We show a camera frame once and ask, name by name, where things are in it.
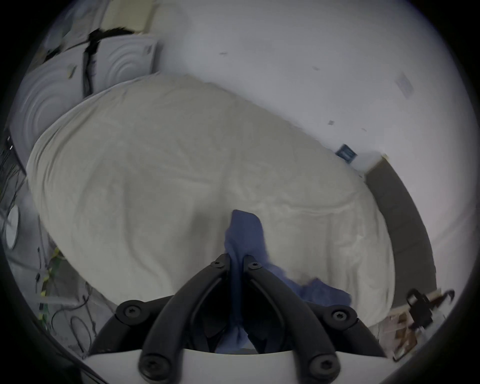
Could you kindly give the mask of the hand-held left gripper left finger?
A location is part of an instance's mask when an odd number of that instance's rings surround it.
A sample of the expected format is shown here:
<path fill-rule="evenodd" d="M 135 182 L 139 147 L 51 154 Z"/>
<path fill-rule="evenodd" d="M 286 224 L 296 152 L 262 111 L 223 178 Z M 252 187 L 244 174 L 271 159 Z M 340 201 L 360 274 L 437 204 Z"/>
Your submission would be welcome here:
<path fill-rule="evenodd" d="M 178 382 L 181 377 L 181 352 L 190 345 L 213 351 L 209 340 L 219 341 L 230 309 L 231 258 L 224 253 L 196 273 L 176 294 L 119 304 L 89 349 L 89 356 L 141 350 L 137 371 L 147 382 Z M 209 296 L 226 285 L 220 294 L 219 330 L 206 335 L 195 325 Z"/>

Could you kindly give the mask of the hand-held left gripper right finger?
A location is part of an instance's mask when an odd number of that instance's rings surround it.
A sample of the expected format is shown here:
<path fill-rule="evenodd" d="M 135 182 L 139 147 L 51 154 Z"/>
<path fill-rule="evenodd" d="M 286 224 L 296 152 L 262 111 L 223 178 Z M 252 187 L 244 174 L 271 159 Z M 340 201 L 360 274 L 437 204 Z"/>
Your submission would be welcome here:
<path fill-rule="evenodd" d="M 261 354 L 292 351 L 299 382 L 337 379 L 337 352 L 386 358 L 354 309 L 302 300 L 251 255 L 243 261 L 242 287 L 243 327 L 249 340 Z"/>

